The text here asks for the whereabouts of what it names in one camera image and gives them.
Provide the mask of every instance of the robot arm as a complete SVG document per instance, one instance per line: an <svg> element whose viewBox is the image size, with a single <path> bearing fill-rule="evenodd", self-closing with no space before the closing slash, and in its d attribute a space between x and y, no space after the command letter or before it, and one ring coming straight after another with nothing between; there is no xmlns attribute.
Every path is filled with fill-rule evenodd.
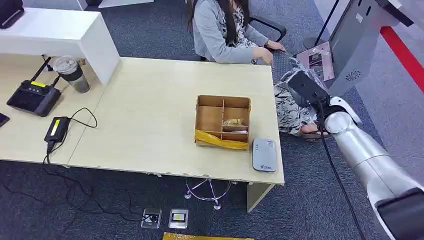
<svg viewBox="0 0 424 240"><path fill-rule="evenodd" d="M391 240L424 238L424 187L357 126L361 120L347 102L330 97L301 71L288 85L303 98L303 105L310 105L318 116L324 116L325 129L364 188L387 236Z"/></svg>

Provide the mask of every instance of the hand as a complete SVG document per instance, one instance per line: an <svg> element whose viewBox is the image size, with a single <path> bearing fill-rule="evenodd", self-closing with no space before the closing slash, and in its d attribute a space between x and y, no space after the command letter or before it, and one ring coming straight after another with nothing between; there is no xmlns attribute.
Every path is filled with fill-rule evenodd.
<svg viewBox="0 0 424 240"><path fill-rule="evenodd" d="M267 65L273 64L273 54L264 47L255 47L252 59L261 59Z"/></svg>
<svg viewBox="0 0 424 240"><path fill-rule="evenodd" d="M281 50L283 52L286 52L286 48L283 45L281 45L281 43L275 42L275 41L271 41L271 40L268 40L265 43L265 47L270 48L272 50Z"/></svg>

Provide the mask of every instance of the speaker grille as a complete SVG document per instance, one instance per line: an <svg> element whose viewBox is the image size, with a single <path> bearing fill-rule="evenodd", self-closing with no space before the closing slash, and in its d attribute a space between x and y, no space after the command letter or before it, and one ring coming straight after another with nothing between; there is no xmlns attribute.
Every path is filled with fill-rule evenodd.
<svg viewBox="0 0 424 240"><path fill-rule="evenodd" d="M360 71L351 71L347 76L346 76L346 81L351 82L351 81L355 81L358 80L361 77L361 72Z"/></svg>

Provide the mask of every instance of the woman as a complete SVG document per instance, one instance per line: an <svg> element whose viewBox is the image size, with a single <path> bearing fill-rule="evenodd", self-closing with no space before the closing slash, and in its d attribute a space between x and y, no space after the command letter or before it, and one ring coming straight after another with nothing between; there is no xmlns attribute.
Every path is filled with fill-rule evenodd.
<svg viewBox="0 0 424 240"><path fill-rule="evenodd" d="M189 26L193 28L194 47L198 55L210 62L256 64L273 62L272 50L286 51L283 45L269 40L249 25L249 0L188 0ZM281 132L319 138L317 126L293 97L278 98L278 125Z"/></svg>

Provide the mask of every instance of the red stripe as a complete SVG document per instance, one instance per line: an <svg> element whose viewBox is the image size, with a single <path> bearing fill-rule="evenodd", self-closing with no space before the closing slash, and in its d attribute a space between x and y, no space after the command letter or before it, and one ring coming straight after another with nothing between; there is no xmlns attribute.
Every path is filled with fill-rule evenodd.
<svg viewBox="0 0 424 240"><path fill-rule="evenodd" d="M383 26L380 31L381 35L394 52L400 63L405 67L406 71L424 93L424 68L414 57L405 43L399 38L391 26Z"/></svg>

